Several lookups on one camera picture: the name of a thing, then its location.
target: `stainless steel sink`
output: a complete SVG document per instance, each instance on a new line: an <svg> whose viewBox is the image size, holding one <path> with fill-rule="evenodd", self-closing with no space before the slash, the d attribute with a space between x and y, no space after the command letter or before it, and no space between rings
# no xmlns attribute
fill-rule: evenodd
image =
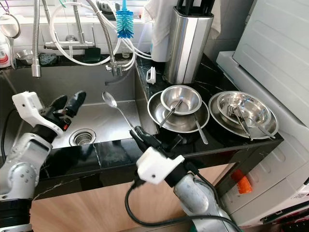
<svg viewBox="0 0 309 232"><path fill-rule="evenodd" d="M95 133L95 143L131 138L130 128L121 113L103 102L103 91L115 97L119 108L134 126L140 125L150 134L157 133L157 127L147 112L148 100L136 68L118 79L102 66L45 67L40 79L31 76L31 69L6 72L17 92L35 91L45 105L60 95L70 97L79 90L86 91L85 104L72 119L64 136L55 139L54 148L74 145L74 141L75 144L93 142L91 131ZM16 139L30 130L28 123L21 122Z"/></svg>

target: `wooden cabinet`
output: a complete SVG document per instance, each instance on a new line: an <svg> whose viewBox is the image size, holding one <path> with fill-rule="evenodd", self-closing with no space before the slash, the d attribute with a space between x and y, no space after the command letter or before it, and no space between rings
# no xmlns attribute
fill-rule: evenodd
<svg viewBox="0 0 309 232"><path fill-rule="evenodd" d="M227 165L200 170L213 182ZM125 195L131 183L93 189L32 203L31 223L35 232L117 232L140 225L125 209ZM129 203L144 221L160 221L184 215L178 198L165 183L145 184L135 189Z"/></svg>

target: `black marble countertop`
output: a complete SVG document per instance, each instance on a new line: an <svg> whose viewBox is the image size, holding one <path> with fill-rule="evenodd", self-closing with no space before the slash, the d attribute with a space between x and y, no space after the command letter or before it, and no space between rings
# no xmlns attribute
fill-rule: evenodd
<svg viewBox="0 0 309 232"><path fill-rule="evenodd" d="M162 78L164 64L137 58L137 66L148 98L169 86ZM146 72L151 66L156 68L154 85L146 82ZM205 103L218 92L237 90L205 55L197 78L190 86L200 93ZM208 145L203 144L198 132L182 134L187 144L176 146L173 152L194 161L199 168L236 163L230 171L241 170L244 175L283 141L279 134L274 140L250 141L225 130L211 116L203 131ZM156 137L168 143L176 135L160 128ZM36 199L130 182L141 155L133 139L53 149L41 169ZM237 182L231 176L223 178L216 186L221 194Z"/></svg>

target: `faucet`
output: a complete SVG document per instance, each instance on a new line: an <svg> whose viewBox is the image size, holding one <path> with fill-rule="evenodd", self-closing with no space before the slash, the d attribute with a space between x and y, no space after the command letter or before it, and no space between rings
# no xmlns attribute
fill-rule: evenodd
<svg viewBox="0 0 309 232"><path fill-rule="evenodd" d="M41 66L39 61L39 25L40 25L40 0L34 0L33 4L33 33L32 33L32 65L33 77L41 77Z"/></svg>
<svg viewBox="0 0 309 232"><path fill-rule="evenodd" d="M110 35L107 31L107 27L105 25L104 19L101 15L101 12L98 9L95 2L93 2L92 0L86 0L86 1L89 3L89 5L92 7L94 12L96 13L96 15L97 15L97 17L100 21L100 24L102 26L102 29L104 31L104 35L105 35L106 42L107 42L107 47L108 47L109 54L110 54L110 64L106 65L106 70L111 71L113 76L121 76L122 75L122 65L119 64L116 61L115 56L112 52L112 42L111 42L111 39L110 39ZM49 23L50 15L49 15L49 10L48 10L48 7L47 7L46 0L42 0L42 3L44 5L46 18L47 18L47 21ZM76 44L73 44L73 46L72 46L75 49L85 49L85 48L89 48L89 47L95 47L96 46L95 43L87 42L87 41L84 40L84 33L82 31L77 6L74 6L74 16L75 16L75 20L76 20L76 23L77 23L78 36L79 36L80 41L79 42L78 41L61 42L62 43L61 46L63 47L63 49L66 49L67 47L69 47L68 44L72 44L72 43L76 43ZM34 77L40 77L41 76L41 67L40 67L39 51L38 51L39 23L40 23L40 0L34 0L34 21L33 21L33 34L32 34L33 56L32 56L32 66L31 66L32 76L34 76ZM54 45L53 42L44 43L44 47L56 49L56 46Z"/></svg>

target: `white cloth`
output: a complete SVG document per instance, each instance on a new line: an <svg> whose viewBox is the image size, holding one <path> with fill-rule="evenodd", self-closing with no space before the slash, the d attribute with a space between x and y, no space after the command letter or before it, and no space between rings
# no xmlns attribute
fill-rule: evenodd
<svg viewBox="0 0 309 232"><path fill-rule="evenodd" d="M145 22L154 20L152 30L152 43L154 46L158 45L169 34L172 10L176 4L177 0L148 0L144 6L143 18ZM200 5L200 1L195 1L195 5ZM211 11L214 14L210 31L212 39L217 38L221 32L220 5L220 0L216 0Z"/></svg>

